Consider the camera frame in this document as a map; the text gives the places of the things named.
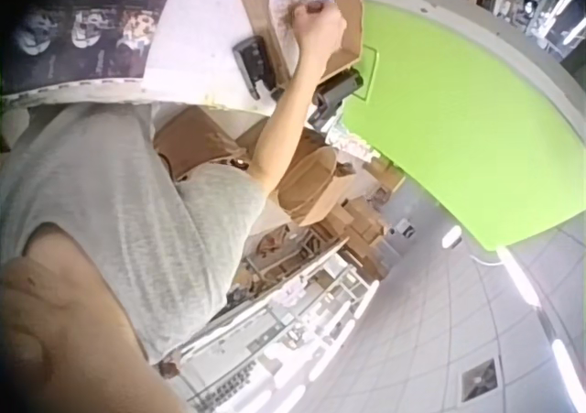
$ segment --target green board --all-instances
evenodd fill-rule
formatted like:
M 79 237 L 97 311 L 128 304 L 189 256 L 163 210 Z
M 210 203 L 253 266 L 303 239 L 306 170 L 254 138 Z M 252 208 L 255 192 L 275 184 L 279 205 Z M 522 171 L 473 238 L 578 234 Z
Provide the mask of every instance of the green board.
M 366 88 L 344 123 L 425 187 L 488 250 L 585 208 L 584 146 L 490 52 L 431 21 L 364 4 Z

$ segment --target desk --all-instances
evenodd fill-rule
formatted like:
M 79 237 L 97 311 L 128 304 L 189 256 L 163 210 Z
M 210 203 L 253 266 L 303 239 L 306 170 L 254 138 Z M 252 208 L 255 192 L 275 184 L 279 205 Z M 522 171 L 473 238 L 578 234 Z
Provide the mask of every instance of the desk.
M 253 36 L 241 0 L 168 0 L 151 48 L 143 90 L 157 100 L 260 114 L 275 103 L 262 84 L 252 98 L 232 47 Z

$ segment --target dark poster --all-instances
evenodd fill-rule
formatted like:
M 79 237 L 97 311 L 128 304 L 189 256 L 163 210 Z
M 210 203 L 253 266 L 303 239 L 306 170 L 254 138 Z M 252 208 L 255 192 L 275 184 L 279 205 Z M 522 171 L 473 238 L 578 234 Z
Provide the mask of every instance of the dark poster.
M 44 0 L 2 57 L 2 93 L 140 79 L 167 0 Z

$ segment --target person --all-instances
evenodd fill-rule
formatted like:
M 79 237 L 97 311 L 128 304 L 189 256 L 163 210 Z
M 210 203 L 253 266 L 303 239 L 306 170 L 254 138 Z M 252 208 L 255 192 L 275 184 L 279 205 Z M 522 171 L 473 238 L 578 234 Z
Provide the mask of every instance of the person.
M 0 168 L 0 341 L 42 411 L 178 412 L 151 367 L 225 303 L 346 23 L 299 5 L 299 61 L 249 169 L 174 184 L 131 105 L 46 107 Z

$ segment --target short sleeve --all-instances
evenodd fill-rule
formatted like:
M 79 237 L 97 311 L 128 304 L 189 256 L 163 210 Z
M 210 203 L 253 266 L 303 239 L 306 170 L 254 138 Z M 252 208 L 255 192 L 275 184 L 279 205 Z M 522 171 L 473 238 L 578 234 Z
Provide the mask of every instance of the short sleeve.
M 209 271 L 225 294 L 266 195 L 248 173 L 212 163 L 197 167 L 177 190 L 203 243 Z

